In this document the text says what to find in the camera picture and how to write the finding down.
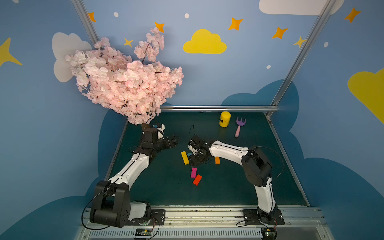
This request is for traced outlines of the orange block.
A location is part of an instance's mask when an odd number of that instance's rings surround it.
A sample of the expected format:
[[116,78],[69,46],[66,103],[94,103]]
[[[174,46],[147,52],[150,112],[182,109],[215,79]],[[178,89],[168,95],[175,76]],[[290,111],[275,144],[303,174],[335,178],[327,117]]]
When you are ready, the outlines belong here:
[[221,163],[220,158],[219,157],[215,157],[215,164],[219,165],[220,163]]

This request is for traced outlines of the long yellow block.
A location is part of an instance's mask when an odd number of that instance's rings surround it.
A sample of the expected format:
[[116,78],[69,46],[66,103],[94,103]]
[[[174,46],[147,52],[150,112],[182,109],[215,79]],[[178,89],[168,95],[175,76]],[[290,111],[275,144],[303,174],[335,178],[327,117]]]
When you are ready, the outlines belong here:
[[182,155],[182,159],[183,159],[184,164],[189,165],[190,161],[189,161],[187,153],[185,151],[183,151],[183,152],[181,152],[181,155]]

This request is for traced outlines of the magenta block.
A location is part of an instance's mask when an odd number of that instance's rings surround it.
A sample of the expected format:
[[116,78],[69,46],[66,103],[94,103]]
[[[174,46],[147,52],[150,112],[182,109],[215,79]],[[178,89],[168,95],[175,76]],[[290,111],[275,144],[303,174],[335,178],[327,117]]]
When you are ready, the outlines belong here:
[[197,168],[193,167],[191,171],[191,178],[195,179],[197,176]]

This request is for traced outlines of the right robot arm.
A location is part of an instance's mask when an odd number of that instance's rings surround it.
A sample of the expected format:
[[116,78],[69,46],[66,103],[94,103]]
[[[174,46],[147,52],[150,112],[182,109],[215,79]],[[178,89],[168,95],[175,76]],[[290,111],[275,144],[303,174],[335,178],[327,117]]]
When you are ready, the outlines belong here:
[[260,220],[271,221],[277,210],[272,188],[272,164],[261,148],[243,148],[220,141],[206,142],[197,135],[189,140],[192,152],[189,161],[192,166],[206,162],[209,158],[222,158],[243,167],[246,179],[255,186],[258,197],[258,216]]

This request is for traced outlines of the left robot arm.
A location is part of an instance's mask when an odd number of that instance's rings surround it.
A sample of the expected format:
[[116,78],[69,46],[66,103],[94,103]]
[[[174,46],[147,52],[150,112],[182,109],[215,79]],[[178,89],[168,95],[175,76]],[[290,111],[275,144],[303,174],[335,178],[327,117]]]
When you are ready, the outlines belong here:
[[157,153],[178,145],[179,137],[164,136],[165,126],[143,131],[141,143],[132,158],[113,177],[100,181],[90,201],[90,222],[108,227],[146,225],[153,221],[151,206],[145,202],[132,202],[130,190],[140,174],[155,159]]

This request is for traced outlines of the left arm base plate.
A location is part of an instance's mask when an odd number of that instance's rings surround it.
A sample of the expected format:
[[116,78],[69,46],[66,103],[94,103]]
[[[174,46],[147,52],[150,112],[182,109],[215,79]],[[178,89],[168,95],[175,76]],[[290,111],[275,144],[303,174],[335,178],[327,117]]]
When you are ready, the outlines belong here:
[[144,217],[128,220],[126,226],[163,226],[165,224],[166,210],[151,210],[146,212]]

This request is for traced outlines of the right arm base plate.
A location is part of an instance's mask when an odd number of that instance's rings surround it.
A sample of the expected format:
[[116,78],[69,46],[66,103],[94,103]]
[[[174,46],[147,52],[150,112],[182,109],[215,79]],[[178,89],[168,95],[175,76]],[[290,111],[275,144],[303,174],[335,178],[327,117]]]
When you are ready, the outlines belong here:
[[244,209],[243,214],[246,225],[285,225],[283,214],[277,208],[269,214],[259,209]]

